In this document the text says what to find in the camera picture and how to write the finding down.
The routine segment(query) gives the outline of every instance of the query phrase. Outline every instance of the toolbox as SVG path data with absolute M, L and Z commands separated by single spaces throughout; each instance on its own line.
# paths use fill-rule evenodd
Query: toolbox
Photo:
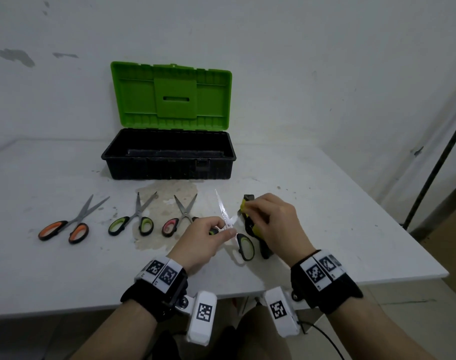
M 219 180 L 236 160 L 231 72 L 112 62 L 121 124 L 101 155 L 117 180 Z

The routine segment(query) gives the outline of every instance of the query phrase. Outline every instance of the scissors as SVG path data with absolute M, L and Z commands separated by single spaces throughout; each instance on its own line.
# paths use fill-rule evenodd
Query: scissors
M 238 216 L 235 215 L 232 218 L 229 218 L 228 213 L 226 213 L 225 206 L 223 205 L 223 202 L 221 202 L 220 195 L 216 190 L 214 190 L 216 193 L 216 196 L 218 198 L 218 205 L 220 206 L 221 210 L 221 216 L 223 220 L 225 221 L 225 226 L 221 229 L 214 228 L 215 230 L 222 231 L 226 229 L 232 229 L 233 224 L 236 222 Z M 238 252 L 241 254 L 243 260 L 246 262 L 249 262 L 250 260 L 253 260 L 255 257 L 255 247 L 253 246 L 253 242 L 250 240 L 250 238 L 244 234 L 236 234 L 236 242 L 238 244 Z
M 178 223 L 180 223 L 183 218 L 188 218 L 189 222 L 192 223 L 194 220 L 197 219 L 197 217 L 192 217 L 189 215 L 189 212 L 191 211 L 191 208 L 193 207 L 193 204 L 195 203 L 196 196 L 198 196 L 198 193 L 195 194 L 191 202 L 189 203 L 188 207 L 185 208 L 183 204 L 179 201 L 177 196 L 175 196 L 176 204 L 178 205 L 179 210 L 181 211 L 181 217 L 180 218 L 171 218 L 166 223 L 163 225 L 163 228 L 161 230 L 161 233 L 165 238 L 169 238 L 173 236 L 173 234 L 176 232 L 178 228 Z
M 43 230 L 40 231 L 40 233 L 38 234 L 38 238 L 43 242 L 50 240 L 52 237 L 58 235 L 61 231 L 63 231 L 65 228 L 67 228 L 69 225 L 71 225 L 73 222 L 76 221 L 78 223 L 78 225 L 69 234 L 68 242 L 70 244 L 78 244 L 79 242 L 82 242 L 88 236 L 90 228 L 88 227 L 88 225 L 86 223 L 81 222 L 81 220 L 83 218 L 87 217 L 87 215 L 92 213 L 99 206 L 104 204 L 108 198 L 109 198 L 109 196 L 106 197 L 101 202 L 99 202 L 98 204 L 95 204 L 92 208 L 88 209 L 88 207 L 90 206 L 91 200 L 93 199 L 93 194 L 92 194 L 91 197 L 84 204 L 83 208 L 81 208 L 81 211 L 78 214 L 78 216 L 76 216 L 73 220 L 71 220 L 69 222 L 68 221 L 57 221 L 55 223 L 49 224 Z
M 141 201 L 140 201 L 140 193 L 136 196 L 136 211 L 132 216 L 124 216 L 121 218 L 118 218 L 116 221 L 114 221 L 108 228 L 108 234 L 111 236 L 117 236 L 123 231 L 129 222 L 138 216 L 140 219 L 140 225 L 138 226 L 138 230 L 140 230 L 141 236 L 148 236 L 153 232 L 154 224 L 153 220 L 149 217 L 143 217 L 142 213 L 143 211 L 148 207 L 148 205 L 151 203 L 151 201 L 155 198 L 156 193 L 153 193 L 150 198 L 144 203 L 144 205 L 141 206 Z M 146 225 L 149 225 L 150 228 L 148 230 L 145 230 L 144 227 Z

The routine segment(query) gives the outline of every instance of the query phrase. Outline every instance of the finger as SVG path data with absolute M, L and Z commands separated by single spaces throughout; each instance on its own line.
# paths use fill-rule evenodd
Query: finger
M 259 199 L 259 198 L 267 200 L 268 202 L 272 202 L 277 205 L 283 205 L 286 203 L 284 200 L 282 200 L 281 198 L 279 198 L 277 195 L 275 195 L 273 193 L 265 193 L 265 194 L 261 195 L 260 197 L 258 197 L 257 199 Z
M 216 240 L 218 246 L 223 244 L 224 242 L 227 242 L 230 240 L 232 237 L 236 235 L 236 229 L 234 228 L 229 228 L 228 230 L 223 230 L 218 232 L 216 235 L 213 235 L 213 239 Z
M 263 234 L 264 237 L 266 237 L 266 230 L 268 229 L 268 224 L 266 221 L 261 217 L 260 213 L 255 209 L 251 209 L 248 207 L 245 207 L 245 213 L 253 220 L 255 225 L 257 225 L 260 228 L 261 233 Z
M 273 202 L 267 201 L 264 198 L 258 197 L 257 199 L 249 200 L 248 202 L 245 202 L 245 208 L 251 209 L 251 210 L 259 210 L 263 212 L 264 214 L 270 216 L 273 214 L 273 212 L 279 207 L 278 204 L 275 204 Z
M 203 218 L 197 219 L 196 221 L 197 222 L 200 221 L 207 232 L 215 226 L 218 227 L 219 229 L 222 229 L 225 227 L 225 221 L 223 221 L 223 219 L 218 216 L 211 216 L 208 218 L 203 217 Z

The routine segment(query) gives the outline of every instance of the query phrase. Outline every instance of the green toolbox lid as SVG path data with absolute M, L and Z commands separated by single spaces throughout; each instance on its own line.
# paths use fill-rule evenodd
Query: green toolbox lid
M 126 128 L 226 130 L 231 72 L 176 64 L 112 62 L 119 119 Z

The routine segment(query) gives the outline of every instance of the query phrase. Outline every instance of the hand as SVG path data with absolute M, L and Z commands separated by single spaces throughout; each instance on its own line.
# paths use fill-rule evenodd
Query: hand
M 245 203 L 245 212 L 260 228 L 268 247 L 290 267 L 315 252 L 293 205 L 272 193 Z
M 205 265 L 221 244 L 236 235 L 234 228 L 209 235 L 210 229 L 215 226 L 222 228 L 225 221 L 216 216 L 198 218 L 188 226 L 167 257 L 180 264 L 188 273 Z

